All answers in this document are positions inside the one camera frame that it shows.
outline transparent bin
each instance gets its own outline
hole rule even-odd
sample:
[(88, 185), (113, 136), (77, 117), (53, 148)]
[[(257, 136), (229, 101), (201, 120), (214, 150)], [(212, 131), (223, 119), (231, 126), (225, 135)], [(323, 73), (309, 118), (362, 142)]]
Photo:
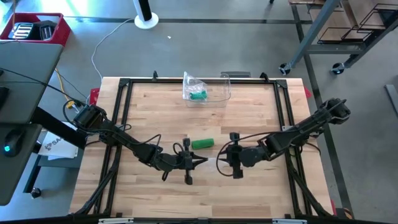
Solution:
[(206, 83), (207, 99), (185, 100), (189, 108), (214, 107), (222, 108), (231, 98), (231, 82), (227, 74), (222, 73), (219, 78), (201, 80)]

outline plastic bag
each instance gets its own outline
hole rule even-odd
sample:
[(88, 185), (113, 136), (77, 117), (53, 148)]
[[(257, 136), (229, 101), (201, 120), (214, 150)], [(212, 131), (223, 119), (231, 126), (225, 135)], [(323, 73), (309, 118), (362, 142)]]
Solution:
[(184, 72), (182, 98), (190, 101), (206, 101), (207, 84)]

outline caster wheel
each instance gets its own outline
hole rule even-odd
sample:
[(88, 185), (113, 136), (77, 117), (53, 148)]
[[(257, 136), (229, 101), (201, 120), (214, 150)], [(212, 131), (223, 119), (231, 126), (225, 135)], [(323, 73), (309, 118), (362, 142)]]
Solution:
[(344, 72), (344, 65), (342, 63), (336, 63), (333, 65), (330, 72), (334, 75), (340, 75)]
[(279, 66), (279, 71), (282, 73), (283, 76), (290, 73), (290, 68), (285, 69), (286, 66), (287, 66), (287, 63), (283, 63), (282, 65)]
[(40, 189), (34, 187), (30, 194), (31, 194), (32, 198), (35, 199), (42, 195), (42, 191)]

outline red bin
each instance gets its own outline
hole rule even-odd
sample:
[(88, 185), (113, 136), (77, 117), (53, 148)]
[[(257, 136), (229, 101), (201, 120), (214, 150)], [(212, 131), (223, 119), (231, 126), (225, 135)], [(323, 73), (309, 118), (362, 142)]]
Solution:
[[(40, 43), (40, 44), (62, 44), (65, 46), (70, 34), (70, 27), (63, 18), (62, 13), (35, 13), (35, 12), (16, 12), (15, 13), (15, 23), (17, 22), (40, 22), (38, 16), (57, 16), (59, 21), (55, 27), (54, 33), (49, 40), (20, 40), (19, 42), (29, 42), (29, 43)], [(0, 40), (10, 40), (8, 38), (9, 33), (12, 30), (12, 16), (7, 22), (6, 27), (0, 35)]]

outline wooden table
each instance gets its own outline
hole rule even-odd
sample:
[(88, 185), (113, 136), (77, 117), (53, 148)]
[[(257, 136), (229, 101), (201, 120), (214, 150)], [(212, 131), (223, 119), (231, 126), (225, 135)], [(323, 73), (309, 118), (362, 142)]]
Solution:
[[(112, 114), (119, 78), (104, 78), (98, 106)], [(295, 122), (310, 116), (301, 79), (287, 79)], [(285, 159), (260, 162), (244, 169), (243, 179), (232, 179), (219, 174), (215, 157), (222, 145), (229, 141), (230, 132), (241, 137), (265, 131), (279, 131), (279, 120), (272, 85), (235, 84), (232, 97), (225, 108), (187, 108), (182, 100), (182, 85), (135, 83), (128, 114), (127, 131), (139, 141), (162, 134), (160, 146), (172, 152), (174, 142), (183, 138), (214, 138), (215, 146), (195, 151), (209, 161), (191, 171), (193, 185), (184, 183), (184, 170), (173, 170), (163, 182), (162, 172), (138, 162), (132, 152), (122, 150), (112, 214), (124, 217), (158, 218), (277, 218), (293, 214), (292, 199)], [(123, 113), (124, 96), (119, 111)], [(255, 145), (256, 138), (242, 142)], [(77, 211), (98, 185), (105, 145), (92, 144), (85, 149), (73, 194), (70, 212)], [(332, 212), (328, 187), (320, 155), (312, 146), (304, 146), (302, 159), (307, 184), (318, 201)], [(220, 162), (221, 170), (231, 173), (230, 167)], [(302, 194), (297, 187), (300, 206), (304, 211)], [(107, 192), (104, 193), (103, 205)]]

